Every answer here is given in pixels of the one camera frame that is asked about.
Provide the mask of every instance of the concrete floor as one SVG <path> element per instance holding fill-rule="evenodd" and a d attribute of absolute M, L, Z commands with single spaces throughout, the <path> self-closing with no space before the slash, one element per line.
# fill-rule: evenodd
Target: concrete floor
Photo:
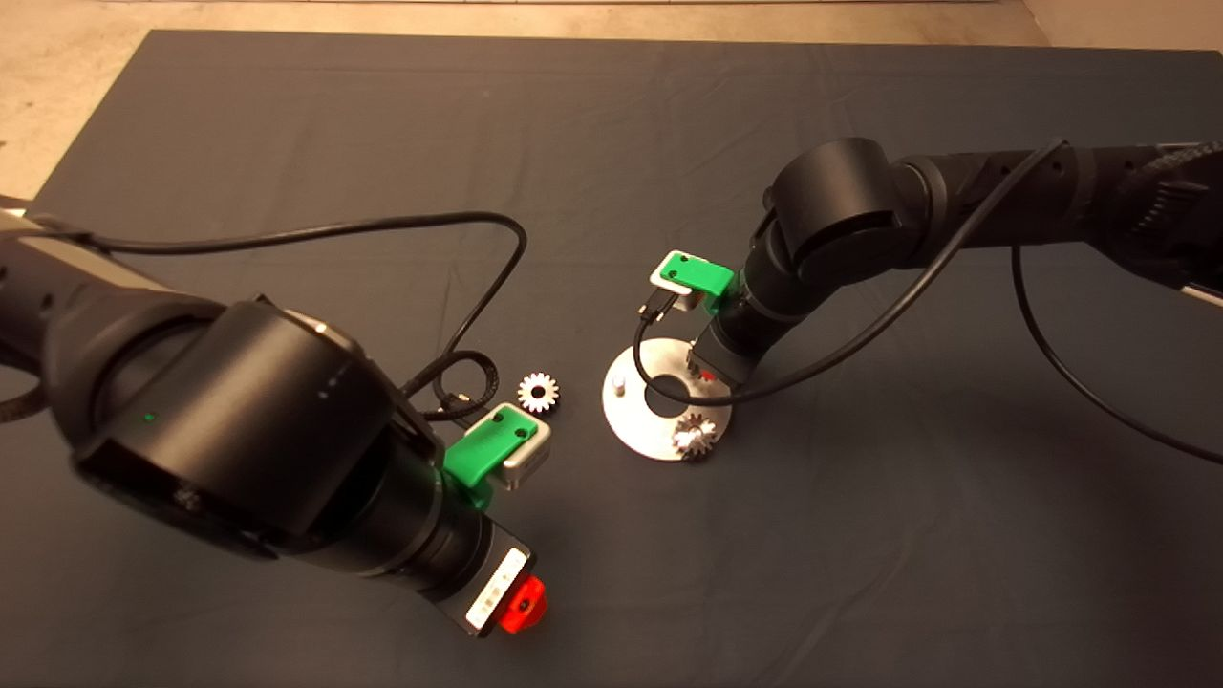
<path fill-rule="evenodd" d="M 1117 2 L 1150 5 L 1163 24 L 1174 15 L 1150 0 L 1021 0 L 972 4 L 780 5 L 462 5 L 327 2 L 98 2 L 0 0 L 0 193 L 33 196 L 153 28 L 312 31 L 446 35 L 645 38 L 810 43 L 1049 45 L 1150 44 L 1147 21 Z M 1207 9 L 1218 0 L 1184 0 Z M 1101 15 L 1113 31 L 1099 35 Z M 1117 24 L 1117 17 L 1131 17 Z M 1208 43 L 1199 23 L 1195 40 Z M 1168 34 L 1183 32 L 1169 29 Z"/>

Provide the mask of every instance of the black cable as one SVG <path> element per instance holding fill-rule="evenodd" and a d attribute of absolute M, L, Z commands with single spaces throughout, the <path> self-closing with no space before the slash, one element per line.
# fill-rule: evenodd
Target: black cable
<path fill-rule="evenodd" d="M 426 369 L 422 370 L 437 370 L 435 378 L 432 380 L 426 380 L 427 384 L 432 384 L 433 392 L 438 397 L 438 401 L 444 401 L 448 398 L 446 391 L 442 387 L 442 373 L 446 367 L 438 368 L 435 364 L 440 364 L 446 360 L 449 354 L 455 352 L 459 346 L 459 341 L 464 337 L 471 325 L 476 321 L 476 318 L 484 310 L 488 303 L 497 296 L 497 292 L 509 279 L 510 273 L 517 266 L 519 260 L 522 259 L 522 254 L 527 248 L 527 232 L 521 224 L 514 218 L 503 215 L 500 213 L 490 213 L 484 210 L 470 210 L 460 213 L 440 213 L 433 215 L 396 215 L 388 218 L 378 218 L 362 221 L 352 222 L 335 222 L 319 226 L 308 226 L 302 229 L 291 229 L 287 231 L 279 231 L 275 233 L 263 233 L 254 236 L 240 236 L 229 238 L 209 238 L 203 241 L 127 241 L 120 238 L 108 238 L 105 236 L 99 236 L 84 231 L 77 226 L 71 225 L 59 218 L 53 215 L 31 215 L 27 219 L 38 222 L 53 230 L 54 237 L 71 238 L 73 241 L 92 246 L 99 251 L 108 253 L 131 253 L 141 255 L 199 255 L 205 253 L 225 253 L 232 251 L 249 251 L 253 248 L 265 248 L 269 246 L 284 246 L 287 243 L 300 243 L 302 241 L 314 241 L 319 238 L 330 238 L 334 236 L 346 236 L 352 233 L 366 233 L 373 231 L 391 231 L 391 230 L 406 230 L 406 229 L 424 229 L 424 227 L 438 227 L 438 226 L 450 226 L 457 224 L 475 224 L 475 222 L 489 222 L 504 226 L 514 232 L 517 238 L 517 243 L 514 247 L 514 252 L 510 254 L 505 265 L 489 284 L 484 293 L 476 301 L 471 312 L 467 317 L 459 323 L 455 332 L 450 335 L 446 341 L 445 347 L 443 347 L 442 353 L 433 360 Z M 413 380 L 419 379 L 421 374 L 413 378 Z M 497 393 L 498 378 L 488 378 L 486 375 L 486 382 L 492 386 L 493 395 Z M 465 414 L 470 414 L 477 411 L 482 404 L 468 404 L 462 408 L 451 409 L 446 412 L 448 414 L 457 414 L 455 418 L 462 418 Z"/>
<path fill-rule="evenodd" d="M 937 255 L 934 255 L 934 259 L 931 260 L 929 265 L 925 270 L 922 270 L 921 275 L 918 275 L 917 279 L 914 280 L 914 282 L 907 288 L 905 288 L 905 291 L 900 295 L 900 297 L 896 298 L 890 306 L 888 306 L 888 309 L 885 309 L 878 318 L 876 318 L 874 321 L 867 325 L 866 329 L 863 329 L 856 336 L 845 342 L 844 346 L 841 346 L 839 349 L 837 349 L 832 354 L 828 354 L 823 359 L 819 359 L 818 362 L 811 364 L 810 367 L 797 370 L 790 375 L 786 375 L 757 390 L 752 390 L 748 392 L 740 392 L 735 395 L 728 395 L 725 397 L 701 398 L 701 397 L 692 397 L 690 395 L 673 393 L 658 386 L 658 384 L 656 384 L 654 380 L 649 378 L 649 374 L 646 373 L 646 367 L 642 365 L 641 363 L 641 340 L 646 335 L 646 328 L 657 321 L 656 318 L 657 313 L 654 314 L 646 313 L 642 315 L 642 320 L 637 325 L 637 332 L 634 335 L 632 339 L 632 363 L 637 368 L 637 374 L 646 382 L 646 386 L 653 390 L 654 392 L 662 395 L 663 397 L 667 397 L 668 400 L 689 404 L 691 407 L 725 407 L 729 404 L 736 404 L 741 402 L 752 402 L 756 400 L 762 400 L 764 397 L 768 397 L 769 395 L 774 395 L 783 390 L 786 390 L 788 387 L 793 387 L 795 385 L 811 380 L 812 378 L 824 373 L 826 370 L 840 364 L 845 359 L 849 359 L 850 357 L 860 352 L 863 347 L 867 346 L 867 343 L 870 343 L 876 336 L 882 334 L 883 330 L 885 330 L 893 321 L 895 321 L 896 318 L 899 318 L 906 309 L 909 309 L 909 307 L 912 306 L 914 301 L 916 301 L 917 297 L 922 295 L 922 292 L 926 290 L 927 286 L 929 286 L 929 284 L 934 280 L 934 277 L 937 277 L 939 273 L 943 271 L 943 268 L 947 266 L 947 263 L 955 255 L 955 253 L 960 249 L 960 247 L 963 247 L 964 243 L 972 236 L 972 233 L 986 221 L 986 219 L 989 218 L 989 214 L 993 213 L 993 210 L 998 207 L 998 204 L 1002 203 L 1003 199 L 1005 199 L 1007 196 L 1021 181 L 1024 181 L 1024 178 L 1029 175 L 1029 172 L 1036 169 L 1037 165 L 1044 161 L 1046 158 L 1052 155 L 1063 145 L 1065 145 L 1065 141 L 1059 138 L 1049 142 L 1043 148 L 1029 154 L 1027 158 L 1025 158 L 1024 161 L 1020 163 L 1019 166 L 1016 166 L 1015 170 L 1007 176 L 1007 178 L 1004 178 L 998 186 L 993 188 L 993 191 L 991 191 L 985 197 L 985 199 L 981 200 L 981 204 L 977 205 L 975 210 L 972 210 L 972 214 L 970 214 L 966 220 L 964 220 L 964 224 L 960 225 L 960 229 L 958 229 L 955 233 L 951 235 L 951 238 L 947 242 L 947 246 L 944 246 L 943 249 L 939 251 Z"/>
<path fill-rule="evenodd" d="M 497 395 L 497 389 L 500 386 L 500 378 L 497 373 L 497 365 L 493 364 L 492 359 L 479 352 L 449 352 L 424 367 L 421 373 L 416 374 L 412 380 L 407 381 L 407 384 L 401 389 L 404 396 L 411 397 L 421 390 L 424 390 L 424 386 L 442 380 L 442 375 L 445 371 L 450 370 L 455 364 L 461 362 L 471 362 L 481 368 L 484 374 L 484 392 L 478 400 L 472 400 L 462 407 L 439 409 L 437 412 L 421 414 L 424 417 L 424 420 L 442 422 L 461 419 L 472 413 L 472 411 L 489 403 Z"/>
<path fill-rule="evenodd" d="M 39 382 L 33 390 L 0 402 L 0 425 L 16 423 L 39 414 L 46 408 L 46 392 Z"/>
<path fill-rule="evenodd" d="M 1021 253 L 1022 251 L 1019 246 L 1010 247 L 1010 274 L 1013 281 L 1015 282 L 1015 298 L 1019 301 L 1019 312 L 1022 313 L 1024 324 L 1027 325 L 1027 331 L 1029 334 L 1032 335 L 1032 340 L 1036 341 L 1036 346 L 1037 348 L 1041 349 L 1041 354 L 1044 354 L 1046 360 L 1048 360 L 1049 364 L 1053 367 L 1053 369 L 1058 371 L 1058 375 L 1060 375 L 1066 382 L 1069 382 L 1070 387 L 1074 387 L 1075 390 L 1079 391 L 1080 395 L 1086 397 L 1088 402 L 1091 402 L 1102 412 L 1113 417 L 1121 424 L 1129 426 L 1130 429 L 1136 430 L 1142 435 L 1146 435 L 1147 437 L 1155 440 L 1161 445 L 1172 447 L 1173 450 L 1179 450 L 1186 455 L 1197 457 L 1199 459 L 1205 459 L 1213 464 L 1223 466 L 1223 455 L 1203 450 L 1201 447 L 1190 445 L 1188 442 L 1183 442 L 1180 440 L 1177 440 L 1175 437 L 1172 437 L 1170 435 L 1166 435 L 1163 433 L 1159 433 L 1158 430 L 1155 430 L 1153 428 L 1142 424 L 1134 417 L 1117 409 L 1115 407 L 1106 402 L 1103 398 L 1099 397 L 1099 395 L 1092 392 L 1081 380 L 1079 380 L 1075 376 L 1074 373 L 1070 371 L 1069 368 L 1066 368 L 1066 365 L 1062 362 L 1062 359 L 1058 358 L 1057 353 L 1053 352 L 1053 347 L 1049 346 L 1048 339 L 1044 337 L 1044 332 L 1041 331 L 1040 325 L 1036 323 L 1036 315 L 1032 314 L 1032 304 L 1027 299 L 1027 287 L 1024 285 L 1024 260 Z"/>

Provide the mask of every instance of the green 3d-printed part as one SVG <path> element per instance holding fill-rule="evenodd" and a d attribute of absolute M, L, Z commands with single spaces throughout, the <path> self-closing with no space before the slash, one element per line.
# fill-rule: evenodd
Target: green 3d-printed part
<path fill-rule="evenodd" d="M 717 312 L 718 301 L 735 279 L 735 270 L 696 255 L 676 253 L 663 265 L 662 276 L 697 291 L 704 291 L 706 308 Z"/>
<path fill-rule="evenodd" d="M 509 408 L 500 409 L 446 448 L 443 467 L 467 489 L 472 505 L 483 510 L 493 496 L 493 489 L 484 478 L 538 430 L 539 424 L 531 417 Z"/>

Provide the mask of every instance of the table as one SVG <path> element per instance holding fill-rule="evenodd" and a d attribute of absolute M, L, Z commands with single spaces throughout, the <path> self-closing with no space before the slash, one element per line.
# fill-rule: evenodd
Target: table
<path fill-rule="evenodd" d="M 0 683 L 1218 684 L 1223 472 L 1055 376 L 1004 252 L 961 254 L 862 354 L 739 408 L 703 466 L 615 441 L 599 385 L 648 270 L 673 247 L 736 264 L 780 167 L 849 134 L 893 158 L 1217 138 L 1223 60 L 152 33 L 38 210 L 144 238 L 477 207 L 528 227 L 468 343 L 506 380 L 563 386 L 549 464 L 492 510 L 541 552 L 552 607 L 530 633 L 472 642 L 394 587 L 231 557 L 73 480 L 43 417 L 0 428 Z M 404 379 L 509 246 L 471 227 L 132 262 L 325 317 Z M 1086 380 L 1223 446 L 1216 310 L 1084 247 L 1029 264 L 1047 334 Z M 911 276 L 839 292 L 762 379 L 835 347 Z M 658 334 L 701 324 L 673 315 Z"/>

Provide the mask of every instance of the screw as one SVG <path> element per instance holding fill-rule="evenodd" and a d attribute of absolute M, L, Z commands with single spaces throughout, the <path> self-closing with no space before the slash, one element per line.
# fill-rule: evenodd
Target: screw
<path fill-rule="evenodd" d="M 196 492 L 187 485 L 174 491 L 174 501 L 188 512 L 194 513 L 199 511 L 199 492 Z"/>

